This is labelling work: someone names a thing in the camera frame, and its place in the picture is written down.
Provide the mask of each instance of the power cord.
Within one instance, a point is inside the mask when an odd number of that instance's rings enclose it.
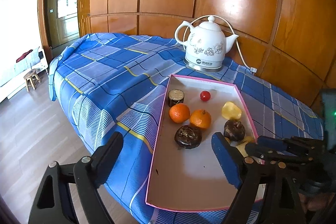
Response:
[[[199,18],[193,20],[190,24],[192,25],[192,24],[195,23],[197,20],[202,19],[202,18],[204,18],[204,17],[209,17],[209,16],[217,17],[217,18],[220,18],[221,20],[225,21],[226,24],[229,26],[229,28],[230,28],[232,34],[235,34],[235,32],[233,31],[233,28],[231,27],[230,23],[229,23],[227,20],[225,20],[224,18],[220,17],[220,16],[215,16],[215,15],[201,16],[201,17],[199,17]],[[183,40],[182,40],[183,42],[185,42],[185,34],[187,33],[188,28],[189,28],[189,27],[186,27],[186,29],[185,29],[185,31],[184,31],[184,34],[183,34]],[[240,47],[239,47],[239,44],[238,44],[238,40],[237,40],[237,39],[236,39],[236,45],[237,45],[237,48],[238,48],[238,52],[239,52],[241,61],[243,62],[244,66],[247,67],[247,68],[251,71],[252,74],[255,74],[255,73],[257,72],[257,69],[256,69],[256,68],[253,68],[253,67],[249,67],[249,66],[245,63],[245,60],[244,60],[244,58],[243,58],[243,55],[242,55],[242,52],[241,52],[241,50],[240,50]]]

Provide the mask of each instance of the white tray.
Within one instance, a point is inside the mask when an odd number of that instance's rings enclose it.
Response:
[[[184,91],[184,103],[192,113],[207,110],[212,117],[211,127],[202,133],[201,144],[194,149],[179,147],[175,132],[183,124],[174,123],[169,117],[167,94],[172,89]],[[207,90],[211,99],[203,102],[200,93]],[[224,131],[227,121],[221,108],[234,102],[241,110],[241,122],[246,136],[257,138],[256,129],[236,85],[182,75],[171,75],[162,107],[152,165],[148,180],[146,204],[174,212],[205,212],[228,209],[237,189],[227,182],[211,148],[211,136]],[[264,187],[259,187],[256,200],[262,199]]]

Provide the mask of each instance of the kettle base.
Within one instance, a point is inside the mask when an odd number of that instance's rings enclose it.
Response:
[[[220,70],[223,68],[223,66],[221,66],[220,68],[215,68],[215,69],[204,68],[204,67],[201,67],[200,65],[196,65],[196,64],[194,64],[194,63],[191,63],[191,62],[189,62],[189,61],[186,60],[186,59],[184,59],[184,63],[185,63],[188,67],[190,67],[190,68],[192,68],[192,69],[194,69],[194,70],[199,70],[199,71],[203,71],[203,72],[218,72],[218,71],[220,71]]]

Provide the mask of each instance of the wooden floor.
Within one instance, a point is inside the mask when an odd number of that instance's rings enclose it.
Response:
[[[39,76],[36,90],[22,89],[0,103],[0,195],[21,224],[28,222],[47,165],[74,163],[89,154],[59,102],[50,101],[47,75]],[[80,224],[87,223],[75,185],[71,192]],[[137,223],[105,187],[99,193],[116,224]]]

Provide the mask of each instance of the teapot spout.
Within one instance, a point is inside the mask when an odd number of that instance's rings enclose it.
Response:
[[[239,35],[233,34],[226,38],[226,53],[231,50],[233,43],[235,42],[237,37],[239,37]]]

